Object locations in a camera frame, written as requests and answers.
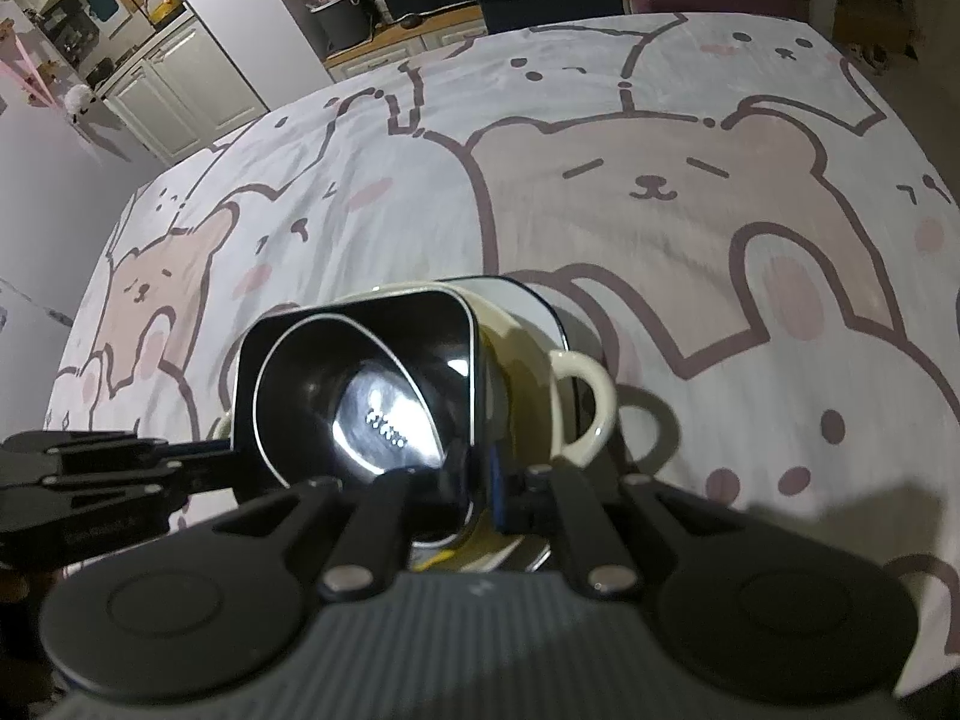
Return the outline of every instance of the pot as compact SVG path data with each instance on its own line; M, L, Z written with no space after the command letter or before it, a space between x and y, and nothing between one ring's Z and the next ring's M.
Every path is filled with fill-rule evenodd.
M288 328L253 388L256 446L285 487L312 476L355 487L390 470L440 470L453 439L445 428L442 440L390 348L340 314L311 314Z
M305 334L312 333L308 330L311 326L309 319L318 314L339 314L366 331L360 333L366 338L366 343L348 347L353 350L352 353L375 355L375 359L381 362L389 360L390 370L394 373L401 368L405 371L404 391L419 402L421 407L426 404L426 410L439 437L443 462L440 464L440 473L436 475L438 494L445 500L455 502L463 513L464 522L469 523L472 512L477 511L477 507L472 504L472 490L477 488L477 483L472 479L472 469L477 467L476 459L480 457L485 432L485 410L479 403L484 388L476 385L482 376L483 351L478 341L476 320L469 305L453 290L435 289L433 285L404 293L365 295L363 299L336 306L271 314L251 327L239 349L233 411L227 415L227 419L217 431L218 437L230 437L233 450L243 459L243 472L238 468L232 482L237 500L251 500L282 485L293 485L311 476L330 472L334 472L345 484L362 485L371 480L380 469L374 463L373 469L364 471L363 464L357 463L341 446L343 437L340 437L340 442L333 440L331 444L326 437L314 434L314 437L323 441L323 452L332 452L335 455L333 461L321 458L316 452L308 454L299 451L296 458L288 463L281 460L277 454L286 451L285 439L280 435L282 431L273 431L267 425L267 419L277 420L277 424L287 424L284 420L292 417L271 411L268 400L286 396L280 392L280 380L275 379L269 372L261 376L261 371L265 370L267 361L272 356L271 368L280 371L277 366L281 365L283 358L275 347L279 348L281 337L289 334L287 343L293 344L294 337L301 337L301 334L305 337ZM296 331L293 330L295 326L299 327ZM370 346L371 341L367 334L376 337L379 343ZM384 334L388 334L390 338L387 340ZM305 341L296 343L299 351L296 355L292 354L291 359L282 362L284 370L288 371L284 376L290 377L287 384L301 375L301 365L293 360L301 353L306 359L313 361L311 365L317 367L318 373L321 365L333 365L333 361L326 360L325 354L317 355L317 350L326 348L326 341L315 344L315 349L310 349L310 343ZM325 369L323 381L336 383L332 368ZM358 381L354 386L358 388L361 384L362 382ZM270 388L275 395L265 394L266 388ZM413 391L416 391L416 395L410 395ZM309 419L315 422L320 419L315 413L312 416L301 413L299 418L304 420L307 427L301 425L296 428L298 431L322 429L316 425L310 426ZM379 428L391 429L384 424L379 424ZM350 447L360 454L361 446L356 442ZM373 448L376 447L363 445L363 451L371 451ZM421 455L419 466L426 469L435 467L437 458L436 452L429 457ZM407 460L398 462L407 464ZM434 533L429 536L431 543L438 540L453 542L456 541L456 535L444 533L441 538Z

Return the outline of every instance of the cartoon bunny face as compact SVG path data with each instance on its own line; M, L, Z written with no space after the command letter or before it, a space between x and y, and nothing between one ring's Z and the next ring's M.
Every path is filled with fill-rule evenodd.
M578 281L616 319L620 370L677 415L680 450L659 477L880 563L942 546L960 424L939 371L906 341L851 328L839 285L793 242L752 240L747 281L770 341L688 381L616 298ZM624 408L621 421L642 456L648 418Z
M203 317L213 255L236 217L234 207L219 206L194 229L175 228L144 250L128 252L112 268L93 343L94 352L107 359L112 394L131 381L144 334L159 314L171 325L163 359L184 369Z
M488 208L496 227L499 271L603 266L637 290L688 357L746 329L731 248L746 224L766 221L817 245L858 316L890 327L880 258L824 180L822 146L773 114L725 127L628 111L488 129L472 155L486 185L478 194L488 196L481 213Z
M92 430L93 410L105 387L103 361L99 355L92 356L79 370L75 367L61 370L50 394L43 429Z

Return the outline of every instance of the bed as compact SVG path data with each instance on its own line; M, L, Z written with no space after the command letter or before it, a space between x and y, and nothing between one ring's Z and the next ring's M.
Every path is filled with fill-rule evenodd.
M510 274L616 375L623 460L906 582L903 693L960 655L958 241L936 170L807 25L664 13L467 40L138 191L46 425L202 439L258 317ZM682 432L656 467L642 389ZM175 522L231 505L211 493Z

